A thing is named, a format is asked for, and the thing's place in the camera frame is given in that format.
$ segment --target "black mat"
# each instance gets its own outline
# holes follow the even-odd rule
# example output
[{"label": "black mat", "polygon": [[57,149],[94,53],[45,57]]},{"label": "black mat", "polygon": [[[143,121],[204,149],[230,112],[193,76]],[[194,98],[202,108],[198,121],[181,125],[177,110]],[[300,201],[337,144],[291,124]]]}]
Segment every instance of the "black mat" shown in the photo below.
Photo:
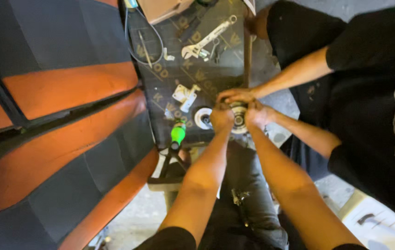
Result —
[{"label": "black mat", "polygon": [[[156,143],[160,148],[167,147],[170,143],[170,132],[174,124],[166,119],[165,113],[186,120],[187,132],[184,144],[209,142],[213,138],[211,130],[202,130],[194,123],[194,114],[200,107],[213,107],[217,94],[225,89],[234,88],[242,84],[244,72],[244,45],[243,45],[243,11],[244,6],[240,0],[220,0],[202,18],[197,32],[188,41],[181,43],[178,40],[178,31],[187,25],[195,15],[203,9],[202,6],[193,3],[189,9],[181,14],[173,16],[157,25],[164,47],[168,54],[176,57],[175,61],[162,59],[150,69],[149,66],[139,64],[142,74],[142,82],[145,85],[145,94],[148,100],[150,120],[152,123]],[[220,37],[220,46],[227,50],[221,54],[219,64],[214,60],[204,62],[201,58],[191,57],[184,60],[181,50],[184,46],[200,42],[223,21],[231,15],[236,15],[238,20],[228,28]],[[148,54],[157,59],[161,51],[158,39],[147,22],[138,14],[130,13],[128,16],[130,35],[139,59],[146,61],[142,44],[140,43],[140,31],[144,37]],[[209,43],[205,49],[211,52],[213,43]],[[180,111],[181,103],[172,98],[176,88],[176,80],[183,86],[191,89],[193,84],[198,84],[201,91],[197,92],[197,99],[190,107],[189,112]]]}]

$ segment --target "black t-shirt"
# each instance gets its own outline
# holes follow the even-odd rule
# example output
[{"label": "black t-shirt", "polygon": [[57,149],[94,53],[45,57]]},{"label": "black t-shirt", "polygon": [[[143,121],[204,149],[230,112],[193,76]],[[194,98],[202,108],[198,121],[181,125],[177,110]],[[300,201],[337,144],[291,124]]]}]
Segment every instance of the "black t-shirt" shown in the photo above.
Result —
[{"label": "black t-shirt", "polygon": [[354,17],[329,45],[331,172],[395,211],[395,8]]},{"label": "black t-shirt", "polygon": [[[265,247],[256,239],[246,235],[233,234],[218,235],[220,238],[217,245],[206,246],[204,249],[218,250],[274,250],[273,247]],[[144,241],[137,250],[196,250],[196,241],[191,233],[180,227],[167,227],[154,236]],[[346,244],[335,247],[334,250],[366,250],[365,247]]]}]

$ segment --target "workbench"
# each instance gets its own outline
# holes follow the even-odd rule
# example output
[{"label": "workbench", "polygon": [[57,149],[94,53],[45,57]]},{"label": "workbench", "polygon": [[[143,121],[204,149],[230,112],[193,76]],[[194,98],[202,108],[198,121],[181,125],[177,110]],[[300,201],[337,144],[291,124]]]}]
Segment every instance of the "workbench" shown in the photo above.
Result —
[{"label": "workbench", "polygon": [[[199,11],[203,10],[203,7],[196,2],[181,14],[155,25],[162,37],[164,47],[167,48],[168,55],[175,56],[174,61],[162,59],[154,64],[152,69],[149,66],[139,64],[139,73],[145,86],[151,126],[159,148],[167,147],[171,141],[170,132],[174,125],[173,117],[182,119],[186,123],[187,131],[183,145],[205,144],[213,138],[214,133],[212,130],[203,130],[195,125],[194,114],[201,107],[212,108],[219,92],[240,87],[244,82],[244,8],[240,0],[219,0],[201,19],[201,24],[194,35],[185,42],[178,40],[178,32]],[[226,50],[221,54],[218,64],[214,60],[204,62],[202,58],[191,57],[184,60],[181,57],[181,50],[184,46],[200,42],[202,38],[231,15],[235,15],[238,20],[219,36],[219,46],[226,47]],[[162,48],[157,36],[146,20],[138,13],[129,13],[128,26],[130,28],[131,41],[139,59],[146,61],[139,39],[139,31],[144,37],[148,54],[152,59],[157,59]],[[211,52],[212,47],[213,43],[209,43],[205,49]],[[260,56],[259,61],[263,65],[256,65],[256,59],[253,60],[252,66],[255,69],[252,69],[252,74],[256,74],[256,76],[252,76],[252,78],[256,79],[252,79],[251,83],[259,84],[266,79],[258,80],[258,76],[259,78],[269,77],[271,73],[276,73],[279,70],[271,63],[273,59],[269,45],[269,48],[267,48],[264,41],[256,41],[253,47],[256,54]],[[197,98],[188,113],[181,111],[179,109],[181,103],[172,97],[179,83],[188,89],[191,89],[193,84],[197,84],[201,88],[201,91],[197,92]],[[290,116],[295,118],[298,117],[299,110],[288,90],[274,93],[272,97],[268,96],[267,99],[271,102],[276,100],[272,106],[278,106],[277,109],[279,111],[290,114]],[[270,138],[275,138],[277,134],[280,134],[276,138],[276,141],[279,142],[276,143],[274,141],[277,145],[281,145],[290,136],[288,131],[277,125],[271,125],[268,132]]]}]

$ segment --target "hand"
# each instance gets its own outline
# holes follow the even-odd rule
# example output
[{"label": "hand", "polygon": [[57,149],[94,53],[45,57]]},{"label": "hand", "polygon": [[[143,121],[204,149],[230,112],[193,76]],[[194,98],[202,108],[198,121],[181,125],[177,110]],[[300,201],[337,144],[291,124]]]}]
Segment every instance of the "hand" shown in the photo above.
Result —
[{"label": "hand", "polygon": [[261,130],[271,122],[275,122],[278,111],[269,106],[262,105],[258,100],[249,103],[249,108],[245,114],[245,125],[248,129],[258,127]]},{"label": "hand", "polygon": [[214,133],[217,134],[224,129],[231,129],[234,125],[234,113],[226,103],[217,103],[210,115]]},{"label": "hand", "polygon": [[255,96],[251,88],[232,88],[219,93],[216,101],[222,102],[223,98],[225,98],[225,103],[231,103],[234,101],[243,101],[245,103],[248,103],[254,100]]}]

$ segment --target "cable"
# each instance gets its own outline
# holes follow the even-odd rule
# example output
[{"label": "cable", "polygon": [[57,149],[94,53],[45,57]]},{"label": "cable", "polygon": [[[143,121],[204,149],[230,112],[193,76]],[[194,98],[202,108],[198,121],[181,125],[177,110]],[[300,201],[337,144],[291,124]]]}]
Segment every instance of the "cable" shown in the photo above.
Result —
[{"label": "cable", "polygon": [[[139,60],[139,59],[134,55],[134,51],[133,51],[133,49],[132,49],[131,46],[130,46],[130,41],[128,40],[128,8],[126,8],[126,9],[127,9],[127,11],[126,11],[126,13],[125,13],[125,39],[126,39],[127,42],[128,42],[128,50],[129,50],[131,56],[132,56],[136,61],[138,61],[140,64],[149,65],[148,63]],[[145,18],[145,16],[142,14],[142,12],[139,10],[139,8],[135,8],[135,9],[139,12],[139,14],[141,14],[141,16],[142,16],[143,18]],[[159,41],[161,42],[161,55],[159,56],[159,59],[157,59],[155,62],[152,63],[152,64],[154,65],[154,64],[158,63],[158,62],[162,59],[162,57],[164,56],[164,43],[162,42],[161,35],[159,35],[159,32],[156,30],[156,28],[155,28],[153,25],[151,25],[150,23],[148,23],[148,24],[149,24],[149,25],[151,26],[151,28],[154,30],[154,32],[156,33],[157,37],[159,38]]]}]

